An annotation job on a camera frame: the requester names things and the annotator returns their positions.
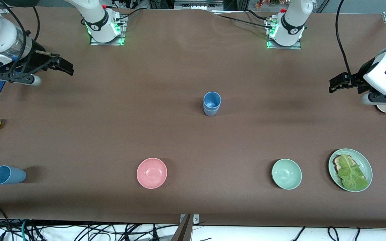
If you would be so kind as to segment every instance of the white floor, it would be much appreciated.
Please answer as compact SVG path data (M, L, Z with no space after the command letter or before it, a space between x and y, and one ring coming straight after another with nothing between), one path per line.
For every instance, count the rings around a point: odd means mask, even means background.
M124 225L116 225L118 232L124 231ZM145 224L138 227L135 232L148 232L153 228L152 225ZM160 237L173 235L177 227L168 227L159 229ZM73 241L75 237L84 228L70 227L65 229L46 228L41 234L47 241ZM291 241L293 240L301 228L291 227L233 227L233 226L195 226L192 234L192 241ZM340 241L353 241L357 233L357 229L342 229L338 228ZM139 235L129 235L130 240L134 241ZM98 235L95 241L111 241L116 240L114 235ZM151 235L146 235L140 241L148 240ZM20 237L15 236L16 241L21 241ZM11 235L6 234L4 241L11 240ZM327 234L326 228L306 228L298 241L332 241ZM362 229L357 239L358 241L386 241L386 229Z

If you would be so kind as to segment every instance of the black clamp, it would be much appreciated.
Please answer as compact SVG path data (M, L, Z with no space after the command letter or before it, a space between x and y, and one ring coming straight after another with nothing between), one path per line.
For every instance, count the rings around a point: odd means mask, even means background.
M287 23L287 20L285 20L285 13L282 15L281 23L282 26L284 26L284 29L287 29L288 34L291 35L297 34L300 30L302 30L303 26L305 26L305 23L303 23L301 26L293 26Z

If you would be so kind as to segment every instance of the stacked blue cups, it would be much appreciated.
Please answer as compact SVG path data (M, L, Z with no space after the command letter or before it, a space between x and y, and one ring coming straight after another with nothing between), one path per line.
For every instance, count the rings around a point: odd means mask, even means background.
M221 96L217 92L208 92L203 97L203 111L207 116L214 116L221 104Z

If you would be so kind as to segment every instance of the metal mounting plate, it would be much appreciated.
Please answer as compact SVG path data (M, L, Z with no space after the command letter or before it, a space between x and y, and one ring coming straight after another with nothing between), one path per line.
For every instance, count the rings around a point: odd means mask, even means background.
M120 14L120 17L125 17L126 14ZM116 26L116 28L120 28L120 35L115 37L112 41L106 43L100 43L96 41L92 36L90 37L90 45L104 45L104 46L120 46L124 45L124 40L126 38L126 30L127 30L127 19L123 18L118 23L122 23L120 26Z

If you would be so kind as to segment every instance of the lettuce leaf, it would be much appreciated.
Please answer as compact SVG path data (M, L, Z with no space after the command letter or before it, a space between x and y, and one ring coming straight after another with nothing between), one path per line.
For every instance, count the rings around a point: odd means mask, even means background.
M361 191L368 185L363 177L360 166L352 164L351 158L347 154L341 154L339 159L340 169L337 175L342 180L343 186L350 191Z

